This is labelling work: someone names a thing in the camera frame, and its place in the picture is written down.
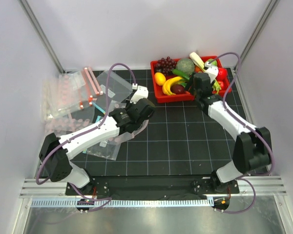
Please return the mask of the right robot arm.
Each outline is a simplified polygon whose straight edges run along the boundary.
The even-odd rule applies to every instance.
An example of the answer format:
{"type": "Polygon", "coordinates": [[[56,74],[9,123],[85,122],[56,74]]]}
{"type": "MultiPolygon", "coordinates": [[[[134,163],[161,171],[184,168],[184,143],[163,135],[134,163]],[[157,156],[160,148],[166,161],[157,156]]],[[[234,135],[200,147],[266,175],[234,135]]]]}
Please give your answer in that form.
{"type": "Polygon", "coordinates": [[[222,193],[228,184],[268,165],[273,165],[271,134],[266,127],[258,128],[240,117],[222,97],[213,94],[209,75],[193,73],[185,90],[195,97],[198,108],[217,121],[234,139],[232,160],[210,175],[210,187],[222,193]]]}

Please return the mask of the green celery stalk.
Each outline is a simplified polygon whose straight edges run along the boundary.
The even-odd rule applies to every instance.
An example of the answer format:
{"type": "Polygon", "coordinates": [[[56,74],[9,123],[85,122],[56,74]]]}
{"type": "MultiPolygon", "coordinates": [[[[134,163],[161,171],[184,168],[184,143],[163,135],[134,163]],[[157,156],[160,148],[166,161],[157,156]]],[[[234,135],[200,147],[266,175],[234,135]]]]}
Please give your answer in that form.
{"type": "MultiPolygon", "coordinates": [[[[205,73],[205,62],[203,62],[203,60],[199,57],[199,55],[195,52],[190,53],[189,58],[193,61],[193,63],[199,67],[202,72],[205,73]]],[[[219,94],[220,86],[218,84],[218,81],[215,80],[213,83],[211,83],[212,85],[212,89],[216,94],[219,94]]]]}

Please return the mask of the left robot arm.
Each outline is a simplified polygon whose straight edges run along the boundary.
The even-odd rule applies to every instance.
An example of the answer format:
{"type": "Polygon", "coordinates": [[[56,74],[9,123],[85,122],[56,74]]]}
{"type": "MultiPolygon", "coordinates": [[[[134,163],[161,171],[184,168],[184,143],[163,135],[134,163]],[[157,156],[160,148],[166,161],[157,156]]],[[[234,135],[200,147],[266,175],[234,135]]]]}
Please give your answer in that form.
{"type": "Polygon", "coordinates": [[[83,195],[92,193],[95,180],[85,169],[72,163],[72,159],[97,143],[140,129],[154,112],[155,105],[142,98],[136,103],[128,103],[125,108],[114,109],[102,120],[79,131],[60,137],[54,133],[47,135],[40,151],[42,164],[36,178],[46,170],[51,182],[64,180],[83,195]]]}

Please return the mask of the pink dotted zip bag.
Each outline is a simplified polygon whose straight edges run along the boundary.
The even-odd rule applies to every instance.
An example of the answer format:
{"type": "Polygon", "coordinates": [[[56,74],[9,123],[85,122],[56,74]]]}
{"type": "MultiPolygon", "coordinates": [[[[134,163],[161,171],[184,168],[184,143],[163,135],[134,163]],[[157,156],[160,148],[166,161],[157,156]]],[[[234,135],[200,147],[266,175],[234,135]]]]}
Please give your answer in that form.
{"type": "Polygon", "coordinates": [[[126,101],[125,108],[116,108],[109,113],[120,129],[119,135],[112,140],[113,144],[121,144],[133,139],[143,131],[149,119],[154,115],[155,105],[147,98],[138,100],[135,104],[126,101]]]}

